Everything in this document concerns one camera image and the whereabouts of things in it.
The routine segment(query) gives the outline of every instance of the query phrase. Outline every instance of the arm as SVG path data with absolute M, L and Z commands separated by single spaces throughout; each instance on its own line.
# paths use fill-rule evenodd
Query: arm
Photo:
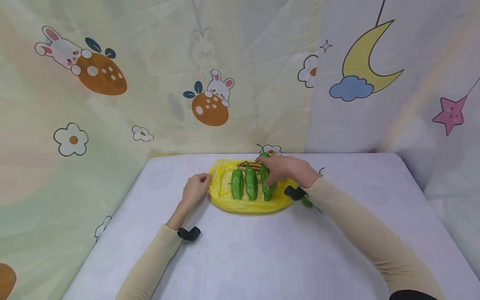
M 120 287 L 116 300 L 150 300 L 168 262 L 180 246 L 181 238 L 177 230 L 205 196 L 211 178 L 211 175 L 197 174 L 188 180 L 183 189 L 182 201 L 133 266 Z
M 270 169 L 267 185 L 292 178 L 309 199 L 335 222 L 347 239 L 375 265 L 390 294 L 423 292 L 444 300 L 427 266 L 387 225 L 348 194 L 327 181 L 305 161 L 289 156 L 259 157 Z

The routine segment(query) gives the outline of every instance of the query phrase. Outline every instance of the plastic packaging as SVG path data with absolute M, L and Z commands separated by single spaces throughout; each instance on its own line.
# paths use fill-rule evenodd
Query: plastic packaging
M 296 188 L 296 182 L 291 179 L 279 181 L 277 183 L 277 189 L 273 193 L 272 199 L 270 201 L 265 201 L 264 194 L 262 192 L 262 184 L 260 182 L 260 175 L 257 175 L 259 182 L 258 196 L 256 200 L 249 200 L 245 191 L 245 184 L 243 185 L 244 191 L 242 198 L 240 200 L 233 199 L 229 184 L 231 182 L 232 172 L 238 169 L 239 164 L 245 162 L 249 164 L 255 164 L 255 162 L 252 160 L 219 159 L 212 165 L 209 173 L 213 174 L 213 178 L 212 182 L 210 183 L 209 190 L 213 205 L 231 213 L 262 215 L 275 212 L 289 206 L 292 203 L 292 200 L 283 194 L 283 191 L 289 185 Z

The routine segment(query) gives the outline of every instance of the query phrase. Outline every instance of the white flower illustration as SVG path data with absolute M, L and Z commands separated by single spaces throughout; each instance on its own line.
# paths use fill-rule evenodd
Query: white flower illustration
M 298 80 L 305 82 L 306 87 L 313 87 L 315 75 L 317 74 L 318 56 L 310 55 L 303 62 L 303 69 L 298 74 Z
M 102 224 L 95 229 L 96 242 L 98 241 L 102 233 L 105 231 L 105 228 L 107 228 L 111 220 L 112 220 L 112 216 L 107 216 L 103 220 Z
M 53 139 L 60 144 L 59 153 L 63 156 L 74 153 L 81 156 L 87 152 L 88 135 L 75 123 L 69 123 L 67 128 L 58 128 L 53 133 Z
M 148 130 L 143 127 L 133 126 L 133 139 L 136 141 L 142 140 L 144 142 L 149 142 L 153 140 L 153 135 L 148 133 Z
M 262 152 L 267 152 L 268 154 L 272 154 L 272 153 L 283 153 L 282 152 L 282 147 L 278 146 L 278 145 L 275 145 L 275 146 L 272 146 L 272 145 L 265 145 L 265 146 L 262 146 L 260 144 L 257 144 L 257 146 L 260 146 L 262 147 L 261 151 L 260 151 L 260 154 Z

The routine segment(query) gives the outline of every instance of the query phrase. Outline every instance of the black wrist band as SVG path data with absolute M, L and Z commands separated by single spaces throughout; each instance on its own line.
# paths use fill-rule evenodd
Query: black wrist band
M 301 187 L 294 189 L 291 185 L 287 186 L 283 193 L 290 197 L 293 201 L 298 201 L 307 194 Z
M 193 227 L 190 231 L 187 231 L 185 228 L 180 228 L 177 231 L 177 234 L 179 237 L 181 237 L 184 240 L 189 240 L 189 241 L 194 241 L 197 239 L 197 237 L 202 233 L 200 229 L 198 229 L 197 226 Z

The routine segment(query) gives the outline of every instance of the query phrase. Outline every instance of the beige sleeve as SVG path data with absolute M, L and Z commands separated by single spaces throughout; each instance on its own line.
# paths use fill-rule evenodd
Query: beige sleeve
M 150 300 L 180 242 L 177 232 L 163 224 L 128 273 L 115 299 Z
M 325 178 L 305 190 L 347 239 L 380 271 L 390 294 L 410 289 L 438 300 L 445 297 L 421 259 L 387 225 Z

